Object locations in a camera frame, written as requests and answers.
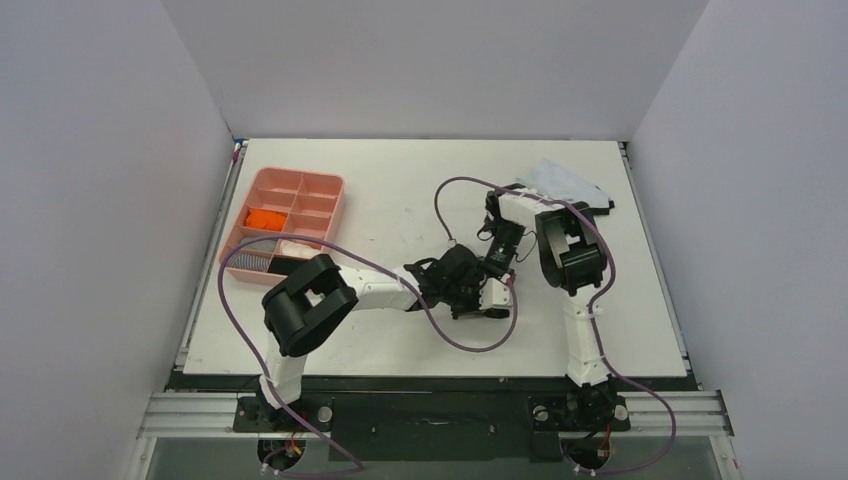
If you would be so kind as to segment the orange underwear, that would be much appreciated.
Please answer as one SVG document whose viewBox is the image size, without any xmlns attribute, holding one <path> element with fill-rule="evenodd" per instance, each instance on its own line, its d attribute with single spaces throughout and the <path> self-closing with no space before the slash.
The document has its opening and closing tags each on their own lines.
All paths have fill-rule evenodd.
<svg viewBox="0 0 848 480">
<path fill-rule="evenodd" d="M 244 226 L 256 230 L 282 232 L 288 215 L 283 212 L 249 208 L 244 220 Z"/>
</svg>

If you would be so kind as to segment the black underwear beige waistband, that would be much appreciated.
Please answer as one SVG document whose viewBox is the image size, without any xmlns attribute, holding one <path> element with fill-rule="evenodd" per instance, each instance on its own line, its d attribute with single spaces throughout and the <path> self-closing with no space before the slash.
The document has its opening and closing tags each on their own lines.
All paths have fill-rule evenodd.
<svg viewBox="0 0 848 480">
<path fill-rule="evenodd" d="M 486 318 L 504 319 L 509 318 L 512 315 L 512 309 L 503 307 L 490 307 L 483 309 L 481 313 Z"/>
</svg>

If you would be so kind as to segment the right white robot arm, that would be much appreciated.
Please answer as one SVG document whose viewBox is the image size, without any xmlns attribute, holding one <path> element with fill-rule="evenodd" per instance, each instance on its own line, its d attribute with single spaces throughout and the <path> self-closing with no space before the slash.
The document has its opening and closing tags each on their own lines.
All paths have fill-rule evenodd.
<svg viewBox="0 0 848 480">
<path fill-rule="evenodd" d="M 539 266 L 547 284 L 563 294 L 569 355 L 566 376 L 576 392 L 564 400 L 566 418 L 578 429 L 596 430 L 611 422 L 615 391 L 599 339 L 596 302 L 606 292 L 602 284 L 609 265 L 608 250 L 599 239 L 589 207 L 544 200 L 518 184 L 489 191 L 481 230 L 491 235 L 481 258 L 486 279 L 480 309 L 495 308 L 497 280 L 508 282 L 521 238 L 533 232 Z"/>
</svg>

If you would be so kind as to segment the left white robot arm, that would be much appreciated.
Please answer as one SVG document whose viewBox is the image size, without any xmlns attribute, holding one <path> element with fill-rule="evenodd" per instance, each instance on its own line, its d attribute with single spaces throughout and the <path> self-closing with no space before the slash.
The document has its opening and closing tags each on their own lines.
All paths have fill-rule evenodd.
<svg viewBox="0 0 848 480">
<path fill-rule="evenodd" d="M 275 430 L 295 423 L 306 357 L 350 313 L 415 312 L 444 304 L 454 319 L 467 315 L 504 318 L 513 306 L 505 278 L 461 245 L 439 258 L 385 272 L 340 266 L 327 254 L 302 261 L 261 301 L 268 331 L 268 371 L 260 382 L 260 418 Z"/>
</svg>

